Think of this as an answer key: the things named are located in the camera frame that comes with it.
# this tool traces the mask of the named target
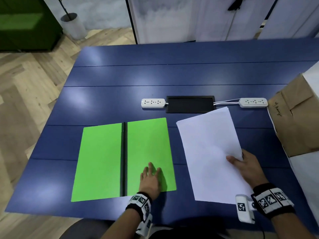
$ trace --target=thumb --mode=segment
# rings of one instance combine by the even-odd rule
[[[226,156],[226,159],[228,162],[230,162],[232,165],[234,165],[237,169],[239,169],[242,165],[242,162],[239,161],[237,158],[234,156]]]

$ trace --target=white cable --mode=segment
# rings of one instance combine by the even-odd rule
[[[238,99],[232,99],[232,100],[227,100],[227,101],[215,101],[214,104],[215,104],[215,103],[220,103],[220,102],[236,101],[236,100],[239,100],[239,99],[240,99],[240,98],[238,98]]]
[[[228,104],[239,104],[239,102],[218,102],[218,103],[214,103],[214,105],[228,105]]]

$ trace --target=hand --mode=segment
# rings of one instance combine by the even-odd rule
[[[242,149],[242,156],[243,161],[239,161],[233,156],[226,156],[226,159],[239,170],[241,176],[252,189],[257,185],[269,183],[256,156],[245,149]]]
[[[153,167],[153,164],[149,162],[148,169],[147,167],[144,168],[144,171],[141,173],[141,182],[138,191],[147,193],[154,201],[160,195],[161,184],[158,178],[162,170],[161,168],[157,168],[153,175]]]

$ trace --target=potted plant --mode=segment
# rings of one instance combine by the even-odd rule
[[[58,0],[61,4],[65,15],[61,17],[63,29],[71,35],[75,40],[80,40],[86,37],[87,31],[83,24],[81,23],[78,15],[74,12],[68,13],[62,4],[62,0]]]

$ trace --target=forearm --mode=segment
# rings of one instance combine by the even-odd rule
[[[279,239],[316,239],[293,213],[277,215],[271,222]]]
[[[134,209],[127,209],[106,231],[101,239],[131,239],[141,222],[141,217]]]

